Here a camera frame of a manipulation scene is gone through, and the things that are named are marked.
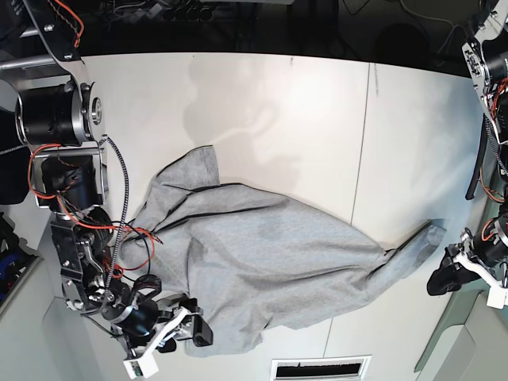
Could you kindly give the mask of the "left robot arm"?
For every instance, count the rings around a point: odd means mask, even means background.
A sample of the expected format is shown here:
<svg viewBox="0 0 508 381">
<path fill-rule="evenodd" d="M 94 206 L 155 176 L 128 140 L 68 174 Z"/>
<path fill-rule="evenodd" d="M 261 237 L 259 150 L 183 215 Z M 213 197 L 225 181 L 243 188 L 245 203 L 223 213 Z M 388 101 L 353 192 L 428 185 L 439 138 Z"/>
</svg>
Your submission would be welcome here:
<svg viewBox="0 0 508 381">
<path fill-rule="evenodd" d="M 507 181 L 507 3 L 483 1 L 471 20 L 462 47 L 465 63 L 483 111 L 479 150 L 465 198 L 481 186 L 498 204 L 498 214 L 479 233 L 464 229 L 460 242 L 446 247 L 439 268 L 427 282 L 431 296 L 456 292 L 482 279 L 489 287 L 487 304 L 507 304 L 507 193 L 496 194 L 483 180 L 483 158 L 490 148 L 500 179 Z"/>
</svg>

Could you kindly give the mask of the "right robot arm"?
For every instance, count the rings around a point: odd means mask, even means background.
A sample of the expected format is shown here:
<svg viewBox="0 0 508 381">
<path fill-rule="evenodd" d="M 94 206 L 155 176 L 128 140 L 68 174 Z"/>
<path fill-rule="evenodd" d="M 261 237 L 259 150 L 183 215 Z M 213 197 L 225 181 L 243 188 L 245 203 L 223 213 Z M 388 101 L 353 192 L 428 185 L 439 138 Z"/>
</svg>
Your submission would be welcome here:
<svg viewBox="0 0 508 381">
<path fill-rule="evenodd" d="M 119 340 L 128 357 L 173 352 L 178 341 L 198 347 L 214 335 L 193 298 L 162 298 L 159 277 L 146 274 L 126 283 L 118 263 L 121 243 L 140 240 L 152 258 L 159 237 L 103 209 L 108 193 L 106 135 L 98 88 L 77 48 L 84 29 L 61 1 L 4 1 L 1 42 L 35 37 L 39 56 L 1 64 L 1 78 L 17 93 L 9 135 L 23 153 L 15 188 L 7 202 L 31 194 L 51 210 L 52 243 L 60 262 L 64 301 L 83 318 L 100 315 L 105 332 Z"/>
</svg>

